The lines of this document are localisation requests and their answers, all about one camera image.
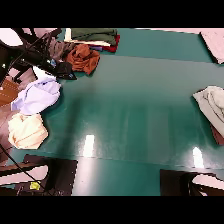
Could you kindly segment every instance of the dark green cloth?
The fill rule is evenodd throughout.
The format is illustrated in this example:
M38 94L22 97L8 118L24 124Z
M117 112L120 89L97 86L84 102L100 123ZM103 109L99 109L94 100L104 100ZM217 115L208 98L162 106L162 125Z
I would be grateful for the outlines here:
M82 41L105 41L116 45L115 36L117 29L112 28L71 28L73 40Z

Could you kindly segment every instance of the orange-brown cloth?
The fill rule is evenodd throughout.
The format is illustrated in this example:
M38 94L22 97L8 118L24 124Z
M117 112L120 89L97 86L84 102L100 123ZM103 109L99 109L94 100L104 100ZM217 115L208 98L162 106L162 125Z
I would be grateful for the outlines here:
M87 44L76 45L68 54L66 61L72 64L73 71L84 71L90 75L100 59L98 51L90 50Z

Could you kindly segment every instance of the lavender cloth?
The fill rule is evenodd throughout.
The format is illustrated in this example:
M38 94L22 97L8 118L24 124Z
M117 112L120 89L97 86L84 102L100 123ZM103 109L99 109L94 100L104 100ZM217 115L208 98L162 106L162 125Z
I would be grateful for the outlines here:
M24 115L40 113L58 100L60 87L55 77L43 77L31 82L11 103L11 110L20 110Z
M96 50L96 51L103 51L103 47L100 47L100 46L90 46L90 49Z

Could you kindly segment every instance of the yellow label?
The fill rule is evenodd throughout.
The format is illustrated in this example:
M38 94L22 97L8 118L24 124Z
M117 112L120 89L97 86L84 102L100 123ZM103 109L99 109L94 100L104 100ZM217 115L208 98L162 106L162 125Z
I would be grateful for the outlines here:
M40 184L39 183L37 183L37 182L31 182L31 184L30 184L30 190L37 190L37 191L39 191L40 190Z

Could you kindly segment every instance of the maroon cloth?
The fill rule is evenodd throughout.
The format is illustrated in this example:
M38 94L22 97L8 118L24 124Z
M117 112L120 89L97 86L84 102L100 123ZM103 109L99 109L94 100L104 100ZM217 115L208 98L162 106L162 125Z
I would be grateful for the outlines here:
M103 46L103 50L115 53L117 51L117 47L118 47L118 43L120 41L120 37L121 37L120 35L117 35L115 37L116 45L110 46L110 47Z
M224 138L222 135L215 129L215 127L210 123L213 137L218 145L224 145Z

